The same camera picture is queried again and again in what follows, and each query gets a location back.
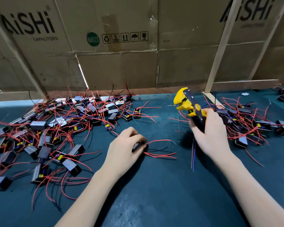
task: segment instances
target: person's left hand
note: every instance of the person's left hand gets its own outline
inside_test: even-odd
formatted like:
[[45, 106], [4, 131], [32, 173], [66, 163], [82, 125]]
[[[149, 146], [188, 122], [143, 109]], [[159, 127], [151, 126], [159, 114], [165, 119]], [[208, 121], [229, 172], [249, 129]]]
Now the person's left hand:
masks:
[[146, 139], [138, 134], [133, 127], [122, 131], [121, 134], [110, 143], [102, 168], [118, 180], [132, 167], [146, 147], [146, 144], [143, 144], [132, 152], [133, 146], [140, 141], [146, 142]]

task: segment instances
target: green circle logo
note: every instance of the green circle logo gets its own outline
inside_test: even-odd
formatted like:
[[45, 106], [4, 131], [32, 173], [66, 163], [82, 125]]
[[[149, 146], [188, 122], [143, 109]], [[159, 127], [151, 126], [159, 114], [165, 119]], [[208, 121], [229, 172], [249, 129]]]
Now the green circle logo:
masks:
[[86, 40], [89, 43], [89, 45], [96, 47], [99, 45], [100, 40], [97, 34], [90, 32], [86, 35]]

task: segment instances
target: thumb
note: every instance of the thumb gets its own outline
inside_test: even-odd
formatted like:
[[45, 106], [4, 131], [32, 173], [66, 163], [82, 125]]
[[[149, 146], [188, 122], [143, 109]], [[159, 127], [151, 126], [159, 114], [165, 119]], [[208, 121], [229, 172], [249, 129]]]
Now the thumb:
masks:
[[147, 145], [143, 144], [140, 147], [138, 147], [138, 149], [135, 150], [135, 152], [133, 152], [133, 158], [135, 159], [135, 161], [139, 158], [139, 156], [142, 154], [142, 152], [144, 151], [145, 147]]
[[202, 142], [202, 140], [205, 139], [205, 134], [202, 131], [200, 131], [199, 128], [197, 128], [197, 126], [192, 120], [189, 120], [189, 126], [193, 132], [193, 135], [195, 136], [196, 141], [198, 143]]

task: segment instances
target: recycling symbol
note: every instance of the recycling symbol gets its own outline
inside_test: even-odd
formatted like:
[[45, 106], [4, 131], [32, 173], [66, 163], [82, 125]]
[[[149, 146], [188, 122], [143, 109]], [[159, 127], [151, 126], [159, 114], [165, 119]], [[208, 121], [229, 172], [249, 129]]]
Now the recycling symbol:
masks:
[[103, 40], [108, 43], [109, 42], [109, 37], [108, 36], [104, 36]]

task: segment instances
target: yellow and black wire stripper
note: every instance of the yellow and black wire stripper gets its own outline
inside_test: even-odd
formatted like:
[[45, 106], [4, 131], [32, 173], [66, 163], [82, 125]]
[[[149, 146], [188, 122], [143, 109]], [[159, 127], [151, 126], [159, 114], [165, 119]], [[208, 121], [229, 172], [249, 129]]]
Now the yellow and black wire stripper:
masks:
[[187, 87], [183, 87], [177, 92], [174, 105], [177, 104], [177, 109], [179, 111], [187, 110], [189, 112], [188, 116], [191, 117], [197, 128], [204, 132], [206, 113], [201, 109], [200, 104], [197, 103]]

